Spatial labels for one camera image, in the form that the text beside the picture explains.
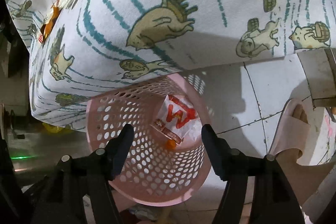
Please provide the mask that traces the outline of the pink perforated plastic basket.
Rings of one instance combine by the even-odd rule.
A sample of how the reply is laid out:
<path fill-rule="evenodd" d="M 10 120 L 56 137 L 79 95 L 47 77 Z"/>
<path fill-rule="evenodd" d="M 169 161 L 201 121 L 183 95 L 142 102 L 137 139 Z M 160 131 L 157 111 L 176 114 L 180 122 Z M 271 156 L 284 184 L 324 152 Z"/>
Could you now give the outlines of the pink perforated plastic basket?
<path fill-rule="evenodd" d="M 151 127 L 167 95 L 186 97 L 201 120 L 198 137 L 184 138 L 175 148 Z M 171 206 L 191 198 L 205 182 L 210 161 L 201 138 L 209 123 L 198 92 L 179 74 L 158 77 L 91 98 L 87 103 L 87 140 L 91 150 L 103 148 L 124 125 L 134 128 L 134 139 L 121 174 L 110 184 L 123 196 L 149 206 Z"/>

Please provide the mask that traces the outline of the red snack wrapper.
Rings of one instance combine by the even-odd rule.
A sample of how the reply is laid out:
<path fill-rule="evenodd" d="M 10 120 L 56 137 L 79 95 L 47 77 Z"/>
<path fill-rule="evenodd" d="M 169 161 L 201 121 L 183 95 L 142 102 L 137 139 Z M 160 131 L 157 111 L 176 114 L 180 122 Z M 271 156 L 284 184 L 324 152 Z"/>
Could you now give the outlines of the red snack wrapper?
<path fill-rule="evenodd" d="M 176 145 L 181 145 L 187 136 L 193 141 L 197 139 L 196 129 L 200 129 L 201 120 L 186 97 L 169 94 L 150 125 Z"/>

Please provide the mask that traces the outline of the pink slipper foot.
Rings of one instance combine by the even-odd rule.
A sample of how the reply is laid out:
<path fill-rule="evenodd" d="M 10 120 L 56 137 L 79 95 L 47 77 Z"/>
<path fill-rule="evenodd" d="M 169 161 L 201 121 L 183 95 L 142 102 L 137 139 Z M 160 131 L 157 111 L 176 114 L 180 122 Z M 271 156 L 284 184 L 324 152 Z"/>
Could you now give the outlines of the pink slipper foot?
<path fill-rule="evenodd" d="M 303 155 L 310 125 L 302 101 L 290 99 L 280 116 L 269 154 L 280 165 L 295 165 Z"/>

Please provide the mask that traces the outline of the yellow chicken seasoning packet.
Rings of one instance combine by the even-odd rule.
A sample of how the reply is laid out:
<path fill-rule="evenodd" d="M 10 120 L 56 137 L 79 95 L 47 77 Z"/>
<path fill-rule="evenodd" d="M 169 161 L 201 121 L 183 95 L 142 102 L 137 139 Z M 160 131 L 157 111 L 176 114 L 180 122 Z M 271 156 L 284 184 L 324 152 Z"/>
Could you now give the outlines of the yellow chicken seasoning packet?
<path fill-rule="evenodd" d="M 46 39 L 49 37 L 54 25 L 59 17 L 60 9 L 56 6 L 53 7 L 51 17 L 47 20 L 46 24 L 43 24 L 41 27 L 41 34 L 38 37 L 40 43 L 44 43 Z"/>

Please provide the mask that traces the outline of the cat-print white cloth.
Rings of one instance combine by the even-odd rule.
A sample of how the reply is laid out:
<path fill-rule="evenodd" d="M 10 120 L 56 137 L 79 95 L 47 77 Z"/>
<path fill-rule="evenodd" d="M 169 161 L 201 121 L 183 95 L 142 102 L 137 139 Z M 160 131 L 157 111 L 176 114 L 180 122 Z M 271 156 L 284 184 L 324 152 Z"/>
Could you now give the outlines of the cat-print white cloth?
<path fill-rule="evenodd" d="M 197 68 L 335 47 L 335 0 L 5 0 L 29 54 L 32 116 L 83 128 L 87 102 Z M 53 7 L 59 17 L 42 44 Z"/>

